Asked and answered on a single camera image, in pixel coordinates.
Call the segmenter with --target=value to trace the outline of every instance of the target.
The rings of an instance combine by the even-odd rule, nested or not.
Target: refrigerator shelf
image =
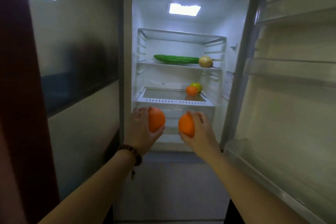
[[[272,0],[259,6],[255,24],[336,22],[335,12],[336,0]]]
[[[139,28],[139,33],[146,40],[156,39],[156,40],[169,40],[169,41],[178,41],[185,43],[194,43],[194,44],[211,44],[212,42],[222,41],[226,43],[226,37],[216,36],[216,35],[203,35],[195,33],[186,33],[179,31],[168,31],[168,30],[158,30],[158,29],[146,29]]]
[[[274,193],[310,223],[326,224],[324,220],[313,213],[315,211],[320,212],[322,207],[316,203],[316,200],[325,201],[326,199],[255,152],[250,140],[228,141],[223,154],[234,166]],[[291,191],[289,183],[296,184],[301,190]]]
[[[138,62],[138,64],[149,64],[149,65],[156,65],[156,66],[168,66],[168,67],[185,67],[188,69],[199,69],[199,70],[210,70],[210,71],[222,71],[221,68],[217,68],[217,67],[209,67],[209,68],[205,68],[205,67],[201,67],[198,64],[181,64],[181,65],[171,65],[171,64],[164,64],[161,63],[160,61],[156,61],[156,60],[149,60],[149,61],[140,61]]]
[[[250,58],[244,73],[336,87],[336,62]]]
[[[214,106],[204,95],[189,97],[184,90],[145,88],[137,102],[187,106]]]

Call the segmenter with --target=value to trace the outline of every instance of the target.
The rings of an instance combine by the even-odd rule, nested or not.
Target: hand
[[[221,154],[215,133],[204,113],[188,113],[192,116],[195,123],[195,135],[193,138],[190,138],[183,132],[179,132],[181,139],[189,145],[201,159],[209,163],[212,157]]]
[[[143,156],[162,135],[165,127],[158,128],[154,133],[149,132],[148,110],[150,107],[135,108],[130,116],[129,127],[124,143],[134,147]]]

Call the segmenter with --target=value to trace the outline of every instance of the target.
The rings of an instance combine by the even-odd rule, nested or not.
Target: cucumber
[[[173,55],[154,55],[154,58],[166,64],[198,64],[199,61],[199,58],[195,57],[183,57]]]

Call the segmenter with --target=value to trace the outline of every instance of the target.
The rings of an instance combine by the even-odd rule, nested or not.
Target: tangerine
[[[198,88],[195,87],[195,86],[188,86],[186,89],[185,89],[185,92],[187,93],[188,96],[195,96],[198,94]]]
[[[188,137],[194,137],[195,124],[190,114],[185,113],[178,121],[178,130],[185,133]]]
[[[166,116],[159,108],[151,107],[148,111],[148,127],[150,132],[155,132],[158,128],[164,126]]]

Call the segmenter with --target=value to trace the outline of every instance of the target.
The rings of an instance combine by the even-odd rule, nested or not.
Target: beaded bracelet
[[[142,163],[142,157],[137,152],[137,150],[134,149],[132,146],[128,144],[124,144],[124,145],[119,146],[118,150],[129,150],[130,152],[132,152],[136,159],[136,163],[134,165],[135,167],[139,166]],[[134,168],[132,168],[131,179],[134,179],[134,175],[135,175],[135,171],[134,171]]]

